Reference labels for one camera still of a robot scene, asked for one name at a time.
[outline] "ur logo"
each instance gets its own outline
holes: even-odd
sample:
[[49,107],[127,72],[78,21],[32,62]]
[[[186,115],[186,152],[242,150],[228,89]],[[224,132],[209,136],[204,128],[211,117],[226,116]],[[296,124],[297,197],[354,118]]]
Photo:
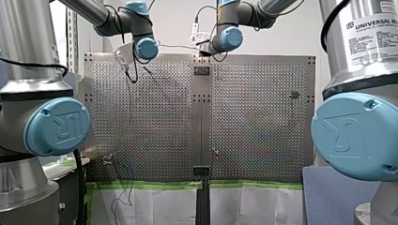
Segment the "ur logo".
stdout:
[[329,131],[325,141],[334,157],[361,157],[366,149],[359,113],[325,118],[323,127]]
[[347,24],[347,30],[349,30],[349,29],[351,29],[351,28],[353,28],[354,27],[354,22],[349,22],[348,24]]
[[58,126],[56,143],[66,143],[82,136],[81,118],[79,112],[59,114],[54,122]]

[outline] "blue panel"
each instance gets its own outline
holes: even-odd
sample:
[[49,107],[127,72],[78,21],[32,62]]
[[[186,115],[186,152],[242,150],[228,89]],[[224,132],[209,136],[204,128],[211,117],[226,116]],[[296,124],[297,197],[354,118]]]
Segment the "blue panel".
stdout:
[[240,0],[220,0],[219,7],[223,7],[233,2],[240,2]]
[[131,9],[141,15],[149,16],[148,8],[146,7],[146,3],[143,1],[136,1],[136,2],[127,2],[126,8]]
[[140,39],[135,46],[135,51],[138,56],[145,60],[154,59],[159,52],[159,47],[156,41],[150,37]]
[[352,225],[354,209],[369,203],[379,182],[354,180],[331,167],[302,171],[307,225]]
[[398,107],[380,97],[329,98],[312,123],[319,154],[338,172],[365,181],[398,180]]
[[228,27],[222,31],[220,45],[226,52],[237,49],[243,41],[242,32],[237,27]]
[[61,156],[78,147],[89,127],[85,106],[72,97],[60,97],[35,111],[26,124],[23,140],[34,155]]

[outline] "blue joint cap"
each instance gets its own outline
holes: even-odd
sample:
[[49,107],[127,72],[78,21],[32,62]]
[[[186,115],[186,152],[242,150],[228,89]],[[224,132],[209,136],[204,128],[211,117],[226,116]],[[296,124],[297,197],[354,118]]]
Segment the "blue joint cap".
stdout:
[[141,15],[149,16],[148,8],[146,7],[146,2],[143,1],[131,1],[126,3],[126,8],[135,11]]
[[226,52],[237,49],[242,44],[242,41],[242,32],[234,26],[226,28],[220,35],[220,46]]
[[159,47],[154,39],[144,37],[135,46],[135,52],[142,59],[152,60],[158,55]]
[[223,7],[225,5],[228,5],[228,4],[234,3],[234,2],[240,2],[240,0],[220,0],[219,7]]
[[313,118],[319,154],[338,172],[365,181],[398,181],[398,107],[363,93],[330,97]]
[[62,156],[75,150],[90,128],[87,108],[72,97],[50,100],[27,122],[23,141],[36,156]]

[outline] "metal pole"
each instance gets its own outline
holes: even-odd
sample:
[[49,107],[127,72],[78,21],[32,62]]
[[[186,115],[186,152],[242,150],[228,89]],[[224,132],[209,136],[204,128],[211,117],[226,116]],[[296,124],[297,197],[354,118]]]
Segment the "metal pole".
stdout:
[[108,9],[94,0],[60,0],[60,2],[95,26],[105,24],[109,16]]

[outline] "pegboard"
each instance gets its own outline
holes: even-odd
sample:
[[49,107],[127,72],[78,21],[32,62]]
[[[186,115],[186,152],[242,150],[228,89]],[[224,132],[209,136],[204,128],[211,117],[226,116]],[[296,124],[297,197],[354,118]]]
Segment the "pegboard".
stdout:
[[[210,79],[199,84],[192,55],[163,54],[138,65],[136,84],[111,54],[84,60],[80,94],[92,117],[85,143],[89,180],[192,180],[192,167],[201,162],[211,166],[211,179],[295,182],[312,164],[314,57],[207,59],[201,65],[211,68]],[[129,74],[135,79],[133,70]],[[198,107],[197,93],[206,93],[210,116],[198,114],[205,105]]]
[[131,83],[111,54],[85,56],[88,179],[191,180],[191,57],[160,56],[145,68]]
[[214,64],[211,179],[300,180],[313,160],[314,62],[239,56]]

